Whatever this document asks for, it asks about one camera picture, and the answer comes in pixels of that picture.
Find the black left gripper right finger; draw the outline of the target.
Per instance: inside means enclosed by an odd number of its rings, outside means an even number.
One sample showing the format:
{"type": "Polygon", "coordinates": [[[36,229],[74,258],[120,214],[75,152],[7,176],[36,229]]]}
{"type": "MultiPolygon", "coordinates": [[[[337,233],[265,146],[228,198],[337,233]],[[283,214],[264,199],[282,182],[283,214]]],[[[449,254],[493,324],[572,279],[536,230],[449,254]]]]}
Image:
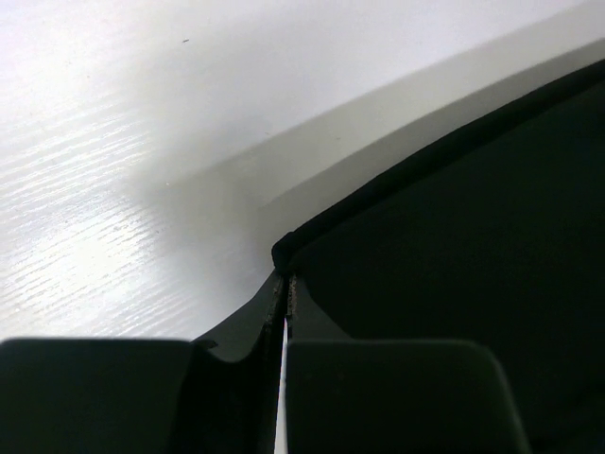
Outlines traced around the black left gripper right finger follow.
{"type": "Polygon", "coordinates": [[[288,282],[292,453],[526,453],[501,364],[466,340],[356,340],[288,282]]]}

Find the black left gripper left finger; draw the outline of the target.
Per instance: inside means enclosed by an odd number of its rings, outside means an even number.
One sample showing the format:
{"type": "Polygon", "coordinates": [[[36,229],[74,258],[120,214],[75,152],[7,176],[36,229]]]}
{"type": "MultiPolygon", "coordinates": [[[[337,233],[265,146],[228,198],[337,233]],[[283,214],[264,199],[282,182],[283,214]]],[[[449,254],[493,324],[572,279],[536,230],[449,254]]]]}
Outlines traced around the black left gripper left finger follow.
{"type": "Polygon", "coordinates": [[[285,281],[191,340],[1,344],[5,453],[270,453],[285,281]]]}

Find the black skirt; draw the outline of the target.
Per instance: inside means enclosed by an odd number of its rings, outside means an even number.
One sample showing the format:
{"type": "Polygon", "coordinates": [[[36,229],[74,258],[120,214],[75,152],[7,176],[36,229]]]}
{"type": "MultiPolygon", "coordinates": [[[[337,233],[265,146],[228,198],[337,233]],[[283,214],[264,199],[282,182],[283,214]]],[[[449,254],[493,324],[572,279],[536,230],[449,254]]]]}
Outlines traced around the black skirt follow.
{"type": "Polygon", "coordinates": [[[453,131],[272,249],[360,340],[490,350],[526,453],[604,449],[604,65],[453,131]]]}

